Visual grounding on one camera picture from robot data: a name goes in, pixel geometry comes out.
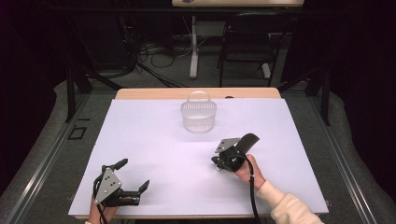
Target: human hand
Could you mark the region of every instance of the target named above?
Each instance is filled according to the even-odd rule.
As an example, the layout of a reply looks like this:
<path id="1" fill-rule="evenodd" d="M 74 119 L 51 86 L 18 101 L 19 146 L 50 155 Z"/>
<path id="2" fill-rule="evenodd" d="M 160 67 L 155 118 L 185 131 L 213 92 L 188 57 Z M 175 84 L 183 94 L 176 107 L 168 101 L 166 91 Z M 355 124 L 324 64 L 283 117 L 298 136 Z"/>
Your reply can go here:
<path id="1" fill-rule="evenodd" d="M 103 214 L 105 215 L 107 223 L 109 223 L 110 220 L 114 217 L 114 215 L 116 215 L 118 209 L 119 209 L 118 207 L 106 207 L 105 211 L 103 211 Z M 90 216 L 88 217 L 88 221 L 91 222 L 91 224 L 103 223 L 103 221 L 101 222 L 101 216 L 94 202 L 93 196 L 91 198 Z"/>
<path id="2" fill-rule="evenodd" d="M 262 175 L 262 171 L 259 168 L 259 165 L 256 162 L 256 159 L 250 155 L 247 154 L 247 159 L 250 161 L 251 165 L 253 166 L 253 172 L 254 172 L 254 188 L 255 189 L 260 189 L 262 185 L 265 183 L 265 178 Z M 236 176 L 238 176 L 244 183 L 249 184 L 250 182 L 250 170 L 248 167 L 248 162 L 245 161 L 244 164 L 242 165 L 239 170 L 234 172 Z"/>

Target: white tabletop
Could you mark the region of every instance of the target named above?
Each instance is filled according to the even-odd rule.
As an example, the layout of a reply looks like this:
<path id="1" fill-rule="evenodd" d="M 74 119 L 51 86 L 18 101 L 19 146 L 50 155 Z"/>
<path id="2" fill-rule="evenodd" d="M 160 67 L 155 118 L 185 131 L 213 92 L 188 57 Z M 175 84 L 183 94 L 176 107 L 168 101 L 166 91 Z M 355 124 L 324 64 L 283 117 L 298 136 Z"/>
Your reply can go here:
<path id="1" fill-rule="evenodd" d="M 173 0 L 174 7 L 301 7 L 304 0 Z"/>
<path id="2" fill-rule="evenodd" d="M 123 206 L 116 217 L 253 217 L 249 187 L 210 160 L 223 138 L 255 133 L 249 151 L 275 186 L 291 192 L 318 214 L 328 213 L 288 106 L 283 99 L 213 99 L 215 127 L 208 133 L 184 129 L 185 100 L 113 100 L 69 211 L 86 218 L 92 182 L 102 165 L 129 162 L 115 172 L 122 189 L 150 183 L 138 206 Z M 270 208 L 257 200 L 258 212 Z"/>

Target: plastic basket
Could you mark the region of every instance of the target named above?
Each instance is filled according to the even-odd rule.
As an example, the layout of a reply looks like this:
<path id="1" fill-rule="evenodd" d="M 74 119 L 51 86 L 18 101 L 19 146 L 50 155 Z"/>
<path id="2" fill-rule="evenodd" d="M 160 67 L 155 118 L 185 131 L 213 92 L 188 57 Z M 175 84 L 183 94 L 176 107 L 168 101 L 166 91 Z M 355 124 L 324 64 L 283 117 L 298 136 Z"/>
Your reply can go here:
<path id="1" fill-rule="evenodd" d="M 191 99 L 197 94 L 204 94 L 205 99 Z M 207 92 L 193 91 L 181 105 L 184 127 L 193 133 L 208 132 L 215 125 L 216 108 Z"/>

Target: sleeve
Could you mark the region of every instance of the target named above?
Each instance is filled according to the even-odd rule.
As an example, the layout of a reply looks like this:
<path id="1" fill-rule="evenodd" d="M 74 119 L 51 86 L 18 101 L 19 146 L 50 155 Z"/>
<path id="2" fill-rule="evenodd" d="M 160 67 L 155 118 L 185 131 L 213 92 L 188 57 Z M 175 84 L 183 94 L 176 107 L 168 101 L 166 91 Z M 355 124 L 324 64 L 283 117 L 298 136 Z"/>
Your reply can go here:
<path id="1" fill-rule="evenodd" d="M 277 224 L 323 223 L 305 203 L 290 193 L 283 193 L 268 180 L 258 190 L 257 196 L 273 209 L 271 217 Z"/>

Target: chair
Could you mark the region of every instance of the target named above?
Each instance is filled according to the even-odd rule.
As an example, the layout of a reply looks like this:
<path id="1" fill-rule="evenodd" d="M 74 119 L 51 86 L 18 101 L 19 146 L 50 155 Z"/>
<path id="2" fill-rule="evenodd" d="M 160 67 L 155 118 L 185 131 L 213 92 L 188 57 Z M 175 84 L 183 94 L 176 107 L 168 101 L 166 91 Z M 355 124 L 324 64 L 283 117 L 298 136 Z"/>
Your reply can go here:
<path id="1" fill-rule="evenodd" d="M 218 62 L 219 86 L 222 87 L 224 62 L 257 63 L 259 68 L 270 63 L 268 86 L 271 86 L 282 38 L 289 28 L 290 19 L 282 14 L 242 12 L 231 16 L 224 25 Z"/>

